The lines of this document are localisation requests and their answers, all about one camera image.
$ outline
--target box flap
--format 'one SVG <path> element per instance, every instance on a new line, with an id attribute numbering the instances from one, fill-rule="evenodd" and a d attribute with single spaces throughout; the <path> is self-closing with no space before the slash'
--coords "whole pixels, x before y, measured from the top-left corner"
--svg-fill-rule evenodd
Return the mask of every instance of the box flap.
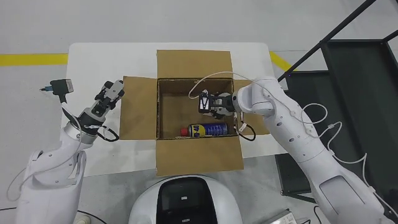
<path id="1" fill-rule="evenodd" d="M 212 50 L 158 50 L 158 78 L 202 78 L 212 73 L 232 71 L 229 51 Z M 232 78 L 231 73 L 218 78 Z"/>
<path id="2" fill-rule="evenodd" d="M 234 80 L 234 91 L 238 91 L 240 88 L 250 85 L 251 81 L 249 80 Z M 245 113 L 244 114 L 244 122 L 250 124 L 251 127 L 255 130 L 257 135 L 269 134 L 266 126 L 264 125 L 264 121 L 262 120 L 262 116 L 258 114 Z M 243 130 L 243 135 L 252 135 L 252 131 L 249 128 Z"/>
<path id="3" fill-rule="evenodd" d="M 243 169 L 239 138 L 156 141 L 157 175 L 184 175 Z"/>
<path id="4" fill-rule="evenodd" d="M 155 139 L 156 79 L 123 77 L 123 82 L 124 96 L 121 99 L 120 139 Z"/>

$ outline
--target yellow floor line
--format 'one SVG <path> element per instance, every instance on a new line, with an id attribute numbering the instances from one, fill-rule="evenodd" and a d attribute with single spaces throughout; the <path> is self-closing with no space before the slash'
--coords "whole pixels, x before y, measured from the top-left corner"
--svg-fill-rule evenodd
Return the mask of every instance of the yellow floor line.
<path id="1" fill-rule="evenodd" d="M 286 62 L 282 57 L 275 54 L 274 52 L 270 51 L 269 55 L 271 56 L 271 62 L 273 62 L 275 65 L 277 65 L 283 71 L 287 71 L 291 67 L 290 63 Z"/>
<path id="2" fill-rule="evenodd" d="M 68 54 L 0 54 L 0 67 L 60 65 L 68 63 Z"/>
<path id="3" fill-rule="evenodd" d="M 269 52 L 271 61 L 283 71 L 288 70 L 291 64 L 282 57 Z M 61 65 L 68 63 L 68 54 L 0 54 L 0 67 L 31 66 L 31 65 Z"/>

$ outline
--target spray can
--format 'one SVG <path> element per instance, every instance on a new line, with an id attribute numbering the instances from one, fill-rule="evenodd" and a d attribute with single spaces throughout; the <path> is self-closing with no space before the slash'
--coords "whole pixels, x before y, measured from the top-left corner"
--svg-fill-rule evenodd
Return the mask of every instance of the spray can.
<path id="1" fill-rule="evenodd" d="M 199 138 L 203 136 L 220 136 L 228 134 L 226 123 L 190 124 L 181 128 L 181 136 Z"/>

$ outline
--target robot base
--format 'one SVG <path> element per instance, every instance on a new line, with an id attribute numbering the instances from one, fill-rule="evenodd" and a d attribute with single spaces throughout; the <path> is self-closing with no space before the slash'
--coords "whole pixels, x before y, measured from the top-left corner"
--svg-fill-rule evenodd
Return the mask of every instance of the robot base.
<path id="1" fill-rule="evenodd" d="M 221 183 L 202 175 L 165 179 L 132 206 L 129 224 L 242 224 L 238 204 Z"/>

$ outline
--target white cable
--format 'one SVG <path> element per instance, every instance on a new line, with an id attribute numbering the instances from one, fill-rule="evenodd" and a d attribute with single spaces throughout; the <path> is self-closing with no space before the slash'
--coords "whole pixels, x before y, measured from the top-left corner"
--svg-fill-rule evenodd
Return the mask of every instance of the white cable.
<path id="1" fill-rule="evenodd" d="M 80 148 L 80 145 L 81 145 L 81 137 L 83 136 L 83 132 L 81 131 L 80 123 L 79 123 L 79 121 L 76 119 L 76 117 L 68 110 L 68 105 L 67 105 L 65 102 L 63 102 L 63 103 L 61 104 L 61 107 L 62 107 L 67 113 L 69 113 L 69 115 L 73 118 L 73 120 L 75 120 L 75 122 L 76 122 L 76 124 L 77 124 L 77 126 L 78 126 L 78 129 L 79 129 L 79 132 L 80 132 L 80 137 L 79 137 L 79 145 L 78 145 L 78 147 L 76 148 L 76 151 L 75 151 L 67 160 L 65 160 L 64 162 L 59 163 L 58 165 L 53 166 L 53 167 L 51 167 L 51 168 L 49 168 L 49 169 L 40 170 L 40 171 L 37 171 L 37 172 L 32 173 L 31 175 L 28 175 L 28 176 L 25 178 L 25 180 L 23 180 L 22 183 L 21 183 L 20 186 L 19 186 L 19 196 L 18 196 L 18 198 L 16 198 L 16 199 L 10 199 L 10 198 L 8 197 L 8 195 L 9 195 L 9 190 L 10 190 L 10 188 L 11 188 L 11 185 L 12 185 L 12 183 L 16 180 L 16 178 L 18 177 L 18 175 L 21 174 L 22 171 L 24 171 L 25 169 L 22 170 L 22 171 L 20 171 L 20 172 L 17 174 L 17 176 L 15 176 L 15 178 L 11 181 L 10 185 L 8 186 L 8 189 L 7 189 L 7 199 L 8 199 L 8 200 L 10 200 L 10 201 L 12 201 L 12 202 L 15 202 L 16 200 L 19 199 L 19 197 L 21 196 L 22 186 L 29 180 L 29 178 L 31 178 L 32 176 L 37 175 L 37 174 L 39 174 L 39 173 L 43 173 L 43 172 L 46 172 L 46 171 L 49 171 L 49 170 L 56 169 L 56 168 L 60 167 L 60 166 L 63 165 L 64 163 L 68 162 L 71 158 L 73 158 L 73 156 L 75 156 L 75 154 L 79 151 L 79 148 Z"/>
<path id="2" fill-rule="evenodd" d="M 318 103 L 311 103 L 311 104 L 308 104 L 307 106 L 304 106 L 304 107 L 303 107 L 303 109 L 302 109 L 302 111 L 301 111 L 301 114 L 300 114 L 300 115 L 301 115 L 301 119 L 298 119 L 298 118 L 294 115 L 294 113 L 292 112 L 292 110 L 290 110 L 290 108 L 289 108 L 287 105 L 285 105 L 283 102 L 281 102 L 280 100 L 278 100 L 274 95 L 272 95 L 272 93 L 271 93 L 270 91 L 268 91 L 267 88 L 264 88 L 262 85 L 260 85 L 259 83 L 255 82 L 255 81 L 252 80 L 252 79 L 249 79 L 249 78 L 244 77 L 244 76 L 242 76 L 242 75 L 240 75 L 240 74 L 238 74 L 238 73 L 234 73 L 234 72 L 230 72 L 230 71 L 223 71 L 223 72 L 212 73 L 211 75 L 208 75 L 208 76 L 206 76 L 206 77 L 203 77 L 203 78 L 200 79 L 200 81 L 199 81 L 198 83 L 196 83 L 195 86 L 193 86 L 193 88 L 189 91 L 188 97 L 189 97 L 190 99 L 196 99 L 196 98 L 198 98 L 199 95 L 198 95 L 198 96 L 195 96 L 195 97 L 191 97 L 191 93 L 192 93 L 192 91 L 199 85 L 199 83 L 201 83 L 203 80 L 205 80 L 205 79 L 207 79 L 207 78 L 209 78 L 209 77 L 212 77 L 213 75 L 219 75 L 219 74 L 221 74 L 221 73 L 232 73 L 232 74 L 237 75 L 237 76 L 239 76 L 239 77 L 245 78 L 245 79 L 247 79 L 247 80 L 253 82 L 254 84 L 259 85 L 261 88 L 263 88 L 264 90 L 266 90 L 276 101 L 278 101 L 280 104 L 282 104 L 283 106 L 285 106 L 285 107 L 290 111 L 290 115 L 291 115 L 292 117 L 294 117 L 296 120 L 298 120 L 298 121 L 300 121 L 301 123 L 303 123 L 303 126 L 304 126 L 304 129 L 305 129 L 305 132 L 306 132 L 306 133 L 307 133 L 307 129 L 305 128 L 305 125 L 304 125 L 304 124 L 317 124 L 317 123 L 320 123 L 320 122 L 322 122 L 323 120 L 325 120 L 326 117 L 328 116 L 328 110 L 327 110 L 327 108 L 326 108 L 325 106 L 323 106 L 323 105 L 321 105 L 321 104 L 318 104 Z M 322 119 L 320 119 L 320 120 L 318 120 L 318 121 L 316 121 L 316 122 L 304 122 L 304 121 L 303 121 L 303 112 L 304 112 L 304 109 L 307 108 L 308 106 L 312 106 L 312 105 L 321 106 L 321 107 L 325 110 L 325 115 L 324 115 L 324 117 L 323 117 Z M 335 124 L 329 125 L 329 126 L 326 128 L 326 130 L 324 130 L 324 131 L 321 133 L 321 135 L 319 135 L 319 136 L 312 136 L 310 133 L 307 133 L 307 134 L 310 135 L 310 136 L 313 137 L 313 138 L 320 138 L 320 137 L 321 137 L 322 135 L 324 135 L 329 129 L 334 128 L 336 124 L 340 124 L 340 127 L 338 128 L 337 132 L 333 135 L 333 137 L 331 137 L 331 139 L 328 141 L 328 144 L 327 144 L 327 149 L 328 149 L 329 151 L 333 152 L 333 151 L 330 149 L 330 143 L 332 142 L 332 140 L 334 140 L 334 138 L 338 135 L 338 133 L 340 132 L 341 128 L 343 127 L 343 123 L 342 123 L 341 121 L 336 122 Z M 340 161 L 340 162 L 345 163 L 345 164 L 356 164 L 356 163 L 358 163 L 358 162 L 363 161 L 363 166 L 362 166 L 362 176 L 363 176 L 363 180 L 364 180 L 364 183 L 365 183 L 369 188 L 371 187 L 371 186 L 368 184 L 368 182 L 366 181 L 366 178 L 365 178 L 365 163 L 366 163 L 366 158 L 367 158 L 367 156 L 368 156 L 367 153 L 365 153 L 365 155 L 364 155 L 361 159 L 359 159 L 359 160 L 357 160 L 357 161 L 354 161 L 354 162 L 342 161 L 341 159 L 339 159 L 338 157 L 336 157 L 336 156 L 334 155 L 334 152 L 333 152 L 332 154 L 333 154 L 333 157 L 334 157 L 337 161 Z M 398 218 L 397 212 L 396 212 L 390 205 L 388 205 L 388 204 L 376 193 L 376 191 L 374 191 L 373 194 L 374 194 L 382 203 L 384 203 L 384 204 L 397 216 L 397 218 Z"/>
<path id="3" fill-rule="evenodd" d="M 7 192 L 6 192 L 6 197 L 7 197 L 8 201 L 10 201 L 10 202 L 15 202 L 15 201 L 18 200 L 19 197 L 21 196 L 21 195 L 19 195 L 17 198 L 11 199 L 10 196 L 9 196 L 9 191 L 10 191 L 11 185 L 14 183 L 14 181 L 17 179 L 17 177 L 19 177 L 19 175 L 20 175 L 22 172 L 24 172 L 25 170 L 26 170 L 26 168 L 22 169 L 22 170 L 14 177 L 14 179 L 11 181 L 11 183 L 8 185 Z"/>
<path id="4" fill-rule="evenodd" d="M 337 132 L 335 133 L 335 135 L 333 135 L 333 137 L 331 137 L 331 139 L 328 141 L 327 149 L 328 149 L 329 151 L 332 152 L 332 156 L 333 156 L 337 161 L 342 162 L 342 163 L 344 163 L 344 164 L 357 164 L 357 163 L 363 161 L 363 163 L 362 163 L 362 178 L 363 178 L 363 182 L 366 184 L 366 186 L 368 186 L 368 188 L 370 188 L 370 189 L 372 190 L 372 193 L 374 194 L 374 196 L 376 196 L 377 199 L 379 199 L 380 202 L 382 202 L 386 207 L 388 207 L 388 208 L 396 215 L 396 217 L 398 218 L 398 213 L 397 213 L 386 201 L 384 201 L 384 200 L 376 193 L 376 191 L 374 190 L 374 188 L 373 188 L 372 186 L 369 185 L 369 183 L 367 182 L 367 180 L 366 180 L 366 178 L 365 178 L 365 165 L 366 165 L 366 158 L 368 157 L 368 154 L 365 153 L 365 155 L 364 155 L 361 159 L 359 159 L 359 160 L 357 160 L 357 161 L 346 162 L 346 161 L 343 161 L 343 160 L 339 159 L 339 158 L 335 155 L 335 153 L 330 149 L 330 143 L 331 143 L 332 140 L 337 136 L 337 134 L 340 132 L 341 128 L 343 127 L 343 123 L 342 123 L 341 121 L 336 122 L 336 123 L 333 124 L 333 125 L 336 125 L 336 124 L 340 124 L 340 127 L 338 128 L 338 130 L 337 130 Z"/>
<path id="5" fill-rule="evenodd" d="M 247 80 L 253 82 L 254 84 L 257 84 L 257 85 L 260 86 L 262 89 L 264 89 L 265 91 L 267 91 L 267 92 L 270 94 L 270 96 L 272 96 L 276 101 L 278 101 L 280 104 L 282 104 L 284 107 L 286 107 L 286 108 L 290 111 L 290 115 L 291 115 L 293 118 L 295 118 L 297 121 L 300 121 L 300 122 L 303 123 L 303 124 L 317 124 L 317 123 L 320 123 L 320 122 L 322 122 L 323 120 L 325 120 L 326 117 L 328 116 L 328 110 L 327 110 L 326 107 L 324 107 L 323 105 L 318 104 L 318 103 L 311 103 L 311 104 L 308 104 L 307 106 L 304 106 L 304 108 L 302 109 L 302 112 L 301 112 L 301 116 L 302 116 L 302 114 L 303 114 L 303 112 L 304 112 L 304 109 L 305 109 L 306 107 L 312 106 L 312 105 L 321 106 L 321 107 L 325 110 L 325 116 L 324 116 L 321 120 L 318 120 L 318 121 L 316 121 L 316 122 L 304 122 L 302 119 L 298 119 L 298 118 L 295 116 L 294 111 L 290 110 L 290 108 L 289 108 L 285 103 L 283 103 L 283 102 L 281 102 L 280 100 L 278 100 L 267 88 L 263 87 L 260 83 L 255 82 L 254 80 L 249 79 L 248 77 L 244 77 L 243 75 L 240 75 L 240 74 L 238 74 L 238 73 L 231 72 L 231 71 L 223 71 L 223 72 L 212 73 L 211 75 L 207 75 L 206 77 L 203 77 L 203 78 L 200 79 L 199 82 L 196 83 L 195 86 L 193 86 L 193 88 L 189 91 L 188 97 L 189 97 L 190 99 L 192 99 L 192 100 L 198 98 L 199 95 L 198 95 L 198 96 L 195 96 L 195 97 L 191 97 L 191 93 L 192 93 L 192 91 L 199 85 L 199 83 L 201 83 L 203 80 L 206 80 L 206 79 L 209 78 L 209 77 L 212 77 L 213 75 L 219 75 L 219 74 L 221 74 L 221 73 L 232 73 L 233 75 L 237 75 L 237 76 L 239 76 L 239 77 L 245 78 L 245 79 L 247 79 Z M 319 138 L 319 137 L 320 137 L 320 136 L 312 136 L 312 135 L 309 134 L 309 133 L 307 133 L 307 134 L 310 135 L 310 136 L 313 137 L 313 138 Z"/>

